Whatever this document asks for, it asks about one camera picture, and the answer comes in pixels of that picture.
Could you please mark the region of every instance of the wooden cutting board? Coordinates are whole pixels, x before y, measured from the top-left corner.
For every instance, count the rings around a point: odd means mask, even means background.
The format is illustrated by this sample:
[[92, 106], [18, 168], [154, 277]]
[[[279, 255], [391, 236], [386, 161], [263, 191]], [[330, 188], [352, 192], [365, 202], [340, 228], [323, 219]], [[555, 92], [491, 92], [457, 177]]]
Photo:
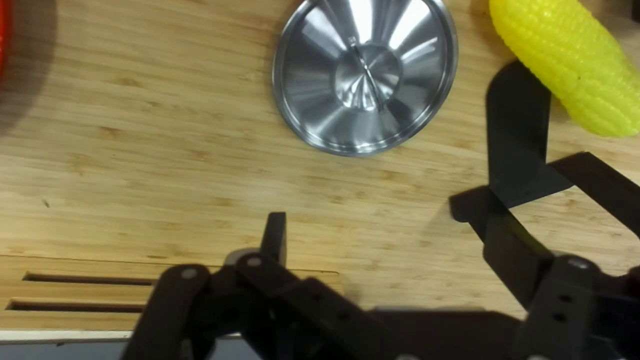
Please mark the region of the wooden cutting board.
[[[165, 264], [0, 256], [0, 329], [133, 330]], [[336, 273], [295, 270], [344, 295]]]
[[[631, 3], [586, 4], [640, 64]], [[276, 113], [271, 63], [297, 6], [17, 0], [0, 87], [5, 260], [220, 264], [286, 210], [290, 266], [338, 273], [362, 307], [523, 314], [449, 215], [449, 197], [486, 182], [484, 92], [513, 60], [486, 0], [449, 0], [461, 41], [452, 94], [425, 132], [370, 158], [317, 153]], [[586, 135], [555, 106], [551, 158], [589, 151], [640, 182], [638, 149], [640, 138]], [[548, 246], [604, 270], [640, 262], [636, 236], [576, 191], [517, 212]]]

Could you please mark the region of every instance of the bamboo surface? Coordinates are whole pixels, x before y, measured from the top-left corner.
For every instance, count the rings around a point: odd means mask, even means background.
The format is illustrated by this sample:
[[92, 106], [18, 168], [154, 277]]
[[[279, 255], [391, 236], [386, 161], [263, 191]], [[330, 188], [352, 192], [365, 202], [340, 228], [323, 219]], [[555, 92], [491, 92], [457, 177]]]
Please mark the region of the bamboo surface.
[[[640, 64], [631, 3], [586, 4]], [[279, 117], [272, 52], [297, 6], [17, 0], [0, 84], [0, 255], [217, 266], [286, 210], [288, 264], [338, 273], [362, 307], [523, 316], [475, 232], [449, 215], [449, 197], [486, 185], [484, 92], [513, 60], [486, 0], [449, 0], [461, 42], [452, 94], [418, 136], [370, 158], [313, 151]], [[638, 149], [584, 132], [555, 105], [551, 161], [589, 151], [640, 182]], [[609, 273], [640, 260], [636, 236], [579, 191], [517, 215], [551, 248]]]

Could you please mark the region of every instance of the red object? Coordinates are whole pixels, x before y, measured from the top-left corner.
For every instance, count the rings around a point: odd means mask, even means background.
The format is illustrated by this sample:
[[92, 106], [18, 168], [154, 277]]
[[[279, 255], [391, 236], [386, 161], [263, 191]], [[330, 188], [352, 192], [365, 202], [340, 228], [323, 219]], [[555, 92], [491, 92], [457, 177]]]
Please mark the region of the red object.
[[12, 32], [11, 0], [0, 0], [0, 75], [5, 75], [5, 68], [6, 68], [11, 32]]

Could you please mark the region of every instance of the stainless steel bowl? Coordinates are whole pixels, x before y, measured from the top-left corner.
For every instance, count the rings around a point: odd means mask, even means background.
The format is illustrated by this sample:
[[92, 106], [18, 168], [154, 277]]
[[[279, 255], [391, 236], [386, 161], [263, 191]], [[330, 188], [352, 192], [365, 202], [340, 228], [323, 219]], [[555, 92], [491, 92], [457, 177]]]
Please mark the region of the stainless steel bowl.
[[285, 27], [272, 84], [303, 140], [362, 157], [423, 131], [454, 70], [457, 34], [441, 0], [307, 0]]

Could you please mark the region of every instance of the corn cob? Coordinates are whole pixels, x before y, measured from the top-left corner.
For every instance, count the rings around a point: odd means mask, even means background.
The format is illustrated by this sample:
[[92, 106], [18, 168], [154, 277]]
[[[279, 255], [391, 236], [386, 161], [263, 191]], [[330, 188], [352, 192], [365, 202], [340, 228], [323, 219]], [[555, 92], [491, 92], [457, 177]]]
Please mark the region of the corn cob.
[[640, 79], [579, 0], [491, 0], [497, 32], [569, 117], [601, 136], [640, 132]]

